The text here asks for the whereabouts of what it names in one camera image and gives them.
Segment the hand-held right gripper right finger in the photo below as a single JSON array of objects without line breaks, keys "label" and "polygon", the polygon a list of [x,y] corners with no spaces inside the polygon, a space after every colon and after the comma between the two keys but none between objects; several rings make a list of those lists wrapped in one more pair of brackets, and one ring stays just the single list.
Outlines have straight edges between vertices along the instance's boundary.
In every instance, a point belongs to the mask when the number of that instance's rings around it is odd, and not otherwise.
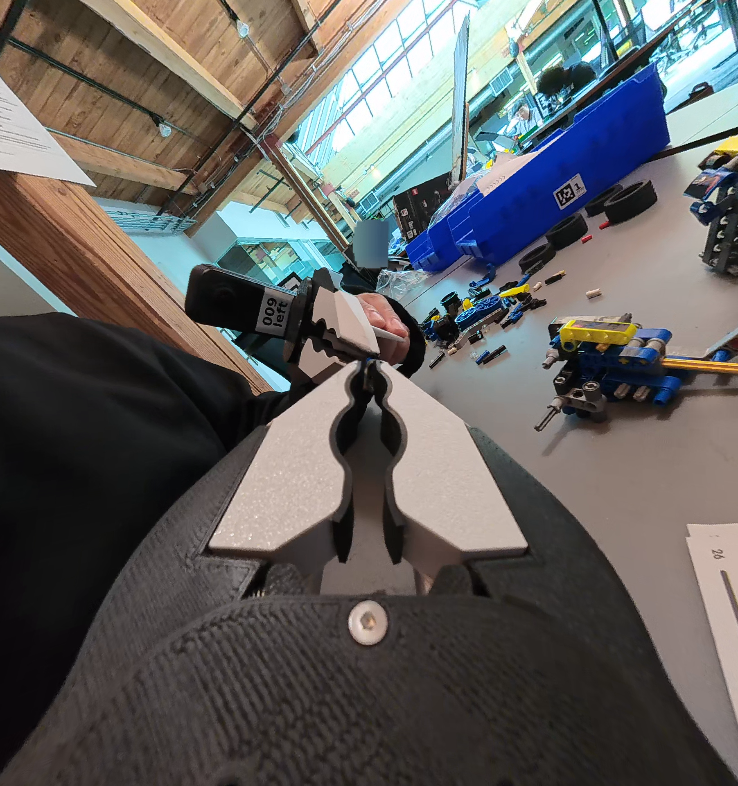
[{"label": "hand-held right gripper right finger", "polygon": [[426,593],[444,567],[525,555],[528,540],[462,418],[382,361],[374,401],[388,454],[384,545],[409,579],[403,592]]}]

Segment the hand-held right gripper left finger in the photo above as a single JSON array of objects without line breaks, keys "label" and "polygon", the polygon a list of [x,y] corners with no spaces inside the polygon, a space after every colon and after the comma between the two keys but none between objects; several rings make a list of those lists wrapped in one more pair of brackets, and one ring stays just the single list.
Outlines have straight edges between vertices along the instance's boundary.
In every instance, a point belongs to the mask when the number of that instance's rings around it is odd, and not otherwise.
[{"label": "hand-held right gripper left finger", "polygon": [[354,539],[352,470],[344,452],[363,416],[365,363],[355,361],[266,428],[208,542],[217,556],[294,565],[305,577]]}]

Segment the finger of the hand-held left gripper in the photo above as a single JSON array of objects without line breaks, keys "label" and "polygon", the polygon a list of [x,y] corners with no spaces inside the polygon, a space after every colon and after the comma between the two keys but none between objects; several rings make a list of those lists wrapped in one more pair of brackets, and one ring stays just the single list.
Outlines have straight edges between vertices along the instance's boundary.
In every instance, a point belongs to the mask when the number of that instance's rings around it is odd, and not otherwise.
[{"label": "finger of the hand-held left gripper", "polygon": [[374,328],[356,296],[314,288],[308,297],[309,359],[379,359]]},{"label": "finger of the hand-held left gripper", "polygon": [[306,340],[294,364],[296,385],[319,385],[340,372],[348,364],[334,347],[323,340]]}]

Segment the lego assembly with yellow axle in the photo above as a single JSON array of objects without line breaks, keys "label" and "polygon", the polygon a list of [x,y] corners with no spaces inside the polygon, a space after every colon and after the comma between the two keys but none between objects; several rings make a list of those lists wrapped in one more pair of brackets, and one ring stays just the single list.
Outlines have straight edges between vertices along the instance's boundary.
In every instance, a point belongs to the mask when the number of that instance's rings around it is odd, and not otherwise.
[{"label": "lego assembly with yellow axle", "polygon": [[561,414],[599,423],[610,403],[666,407],[691,377],[738,376],[738,326],[699,357],[671,354],[671,331],[646,329],[630,313],[556,318],[548,335],[542,368],[560,367],[538,433]]}]

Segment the pile of loose lego pieces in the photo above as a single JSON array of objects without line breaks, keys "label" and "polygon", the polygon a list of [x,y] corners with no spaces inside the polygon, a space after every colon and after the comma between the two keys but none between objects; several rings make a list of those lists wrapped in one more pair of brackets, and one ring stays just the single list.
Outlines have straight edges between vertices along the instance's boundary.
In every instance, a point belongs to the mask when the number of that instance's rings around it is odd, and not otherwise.
[{"label": "pile of loose lego pieces", "polygon": [[549,285],[545,285],[544,280],[531,284],[530,278],[528,273],[495,294],[480,290],[462,299],[456,291],[448,293],[419,324],[425,342],[436,350],[429,368],[436,368],[464,346],[482,341],[492,325],[505,329],[516,324],[527,312],[545,306],[546,300],[537,297],[537,293]]}]

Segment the black lego tire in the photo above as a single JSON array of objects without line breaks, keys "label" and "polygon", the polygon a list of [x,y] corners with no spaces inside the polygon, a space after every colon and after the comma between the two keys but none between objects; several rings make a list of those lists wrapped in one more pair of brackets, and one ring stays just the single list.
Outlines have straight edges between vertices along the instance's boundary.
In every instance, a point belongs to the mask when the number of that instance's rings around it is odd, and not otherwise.
[{"label": "black lego tire", "polygon": [[593,218],[597,215],[605,213],[606,203],[621,191],[623,191],[623,185],[621,183],[617,183],[610,186],[607,190],[600,192],[584,206],[583,209],[586,213],[586,216]]},{"label": "black lego tire", "polygon": [[604,203],[604,212],[610,224],[629,221],[649,210],[658,200],[650,179],[624,186]]},{"label": "black lego tire", "polygon": [[547,231],[545,238],[556,251],[560,251],[580,241],[587,234],[588,226],[585,216],[581,211],[577,211]]},{"label": "black lego tire", "polygon": [[526,275],[528,273],[533,273],[533,269],[539,270],[550,262],[555,257],[556,253],[557,250],[551,242],[546,242],[533,248],[519,259],[521,273]]}]

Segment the person's left hand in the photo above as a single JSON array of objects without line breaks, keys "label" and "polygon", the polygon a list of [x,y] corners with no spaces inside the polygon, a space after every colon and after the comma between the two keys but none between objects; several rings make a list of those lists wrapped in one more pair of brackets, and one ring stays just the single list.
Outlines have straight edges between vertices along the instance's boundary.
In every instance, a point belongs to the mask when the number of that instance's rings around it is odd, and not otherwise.
[{"label": "person's left hand", "polygon": [[376,292],[357,295],[364,315],[376,333],[380,359],[391,366],[399,366],[411,348],[411,334],[401,317],[394,311],[392,304]]}]

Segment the clear plastic bag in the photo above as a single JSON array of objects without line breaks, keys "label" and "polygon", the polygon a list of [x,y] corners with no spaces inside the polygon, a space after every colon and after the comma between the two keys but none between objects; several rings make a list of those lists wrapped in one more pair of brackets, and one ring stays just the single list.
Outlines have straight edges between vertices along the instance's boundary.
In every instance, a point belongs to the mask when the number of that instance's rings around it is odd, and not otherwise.
[{"label": "clear plastic bag", "polygon": [[385,268],[377,274],[374,291],[389,300],[400,302],[412,290],[423,285],[431,277],[431,273],[409,266],[398,270]]}]

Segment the blue plastic bin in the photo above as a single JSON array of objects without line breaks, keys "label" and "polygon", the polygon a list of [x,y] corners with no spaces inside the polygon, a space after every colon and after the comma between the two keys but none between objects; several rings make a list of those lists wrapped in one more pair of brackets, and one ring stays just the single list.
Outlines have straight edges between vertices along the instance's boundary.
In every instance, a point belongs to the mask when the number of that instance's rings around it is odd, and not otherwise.
[{"label": "blue plastic bin", "polygon": [[490,171],[474,192],[407,244],[414,269],[446,270],[463,255],[510,260],[562,219],[626,178],[670,142],[656,64],[576,114],[509,175]]}]

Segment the person's black clothing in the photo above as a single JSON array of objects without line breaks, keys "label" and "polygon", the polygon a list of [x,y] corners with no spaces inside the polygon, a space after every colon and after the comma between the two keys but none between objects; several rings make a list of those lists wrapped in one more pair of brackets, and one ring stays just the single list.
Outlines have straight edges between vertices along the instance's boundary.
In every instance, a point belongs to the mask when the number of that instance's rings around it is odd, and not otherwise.
[{"label": "person's black clothing", "polygon": [[138,544],[292,401],[135,329],[0,317],[0,773]]}]

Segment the thin upright panel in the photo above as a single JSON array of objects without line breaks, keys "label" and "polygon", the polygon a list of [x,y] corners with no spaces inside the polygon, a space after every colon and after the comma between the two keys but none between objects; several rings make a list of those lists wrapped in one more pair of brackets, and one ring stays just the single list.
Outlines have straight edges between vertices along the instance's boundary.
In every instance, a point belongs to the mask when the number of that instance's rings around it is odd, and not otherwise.
[{"label": "thin upright panel", "polygon": [[469,60],[470,16],[462,20],[454,46],[454,88],[452,94],[450,190],[465,179],[469,133],[469,102],[466,96]]}]

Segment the printed paper sheet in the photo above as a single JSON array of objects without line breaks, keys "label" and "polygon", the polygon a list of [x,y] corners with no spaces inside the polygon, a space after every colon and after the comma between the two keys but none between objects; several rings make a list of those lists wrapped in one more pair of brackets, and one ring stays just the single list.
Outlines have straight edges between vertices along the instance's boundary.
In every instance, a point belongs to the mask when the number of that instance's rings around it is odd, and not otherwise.
[{"label": "printed paper sheet", "polygon": [[95,186],[1,77],[0,171]]}]

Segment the instruction booklet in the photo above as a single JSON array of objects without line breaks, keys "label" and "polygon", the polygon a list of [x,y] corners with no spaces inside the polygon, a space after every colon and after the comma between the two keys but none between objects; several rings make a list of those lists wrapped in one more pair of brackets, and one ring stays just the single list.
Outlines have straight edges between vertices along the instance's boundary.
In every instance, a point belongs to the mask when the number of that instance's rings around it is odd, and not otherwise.
[{"label": "instruction booklet", "polygon": [[738,524],[689,524],[686,545],[738,726]]}]

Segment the wooden post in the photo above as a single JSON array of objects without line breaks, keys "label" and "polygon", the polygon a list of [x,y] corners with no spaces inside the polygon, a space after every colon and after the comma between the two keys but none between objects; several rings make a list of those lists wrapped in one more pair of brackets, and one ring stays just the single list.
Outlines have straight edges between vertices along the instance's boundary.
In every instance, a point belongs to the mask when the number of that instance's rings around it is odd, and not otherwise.
[{"label": "wooden post", "polygon": [[77,316],[138,329],[271,386],[217,329],[193,322],[184,296],[78,184],[0,171],[0,245]]}]

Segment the lego assembly with dark frame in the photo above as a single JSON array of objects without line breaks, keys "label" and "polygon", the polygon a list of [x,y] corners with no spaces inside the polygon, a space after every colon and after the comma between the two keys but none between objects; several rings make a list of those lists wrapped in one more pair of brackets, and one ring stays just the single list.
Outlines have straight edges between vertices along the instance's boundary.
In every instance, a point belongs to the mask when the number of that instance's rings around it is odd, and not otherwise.
[{"label": "lego assembly with dark frame", "polygon": [[738,134],[723,140],[699,169],[684,196],[693,198],[689,211],[708,228],[702,262],[738,278]]}]

